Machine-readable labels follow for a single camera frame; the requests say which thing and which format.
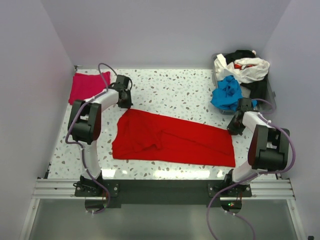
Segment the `red t-shirt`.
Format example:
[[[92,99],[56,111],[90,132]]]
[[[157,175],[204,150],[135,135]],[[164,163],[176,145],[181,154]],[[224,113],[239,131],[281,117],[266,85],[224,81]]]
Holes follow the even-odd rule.
[[[118,120],[112,156],[118,160],[236,166],[227,130],[138,109],[127,110]]]

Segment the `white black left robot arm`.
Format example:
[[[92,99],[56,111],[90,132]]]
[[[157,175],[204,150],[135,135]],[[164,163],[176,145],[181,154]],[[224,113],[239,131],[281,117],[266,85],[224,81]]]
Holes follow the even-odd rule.
[[[102,113],[114,105],[118,105],[121,109],[130,109],[133,105],[132,87],[133,82],[128,76],[118,75],[115,82],[97,95],[74,101],[65,142],[80,147],[83,179],[97,181],[101,178],[97,140],[102,129]]]

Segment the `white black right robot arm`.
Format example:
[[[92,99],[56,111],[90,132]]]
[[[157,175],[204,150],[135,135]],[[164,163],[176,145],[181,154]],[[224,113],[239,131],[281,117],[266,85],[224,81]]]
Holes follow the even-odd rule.
[[[253,133],[247,160],[224,177],[225,187],[234,184],[246,186],[259,175],[282,172],[287,167],[289,147],[292,145],[290,131],[267,120],[254,109],[250,98],[238,100],[235,114],[227,126],[232,136],[241,136],[245,129]]]

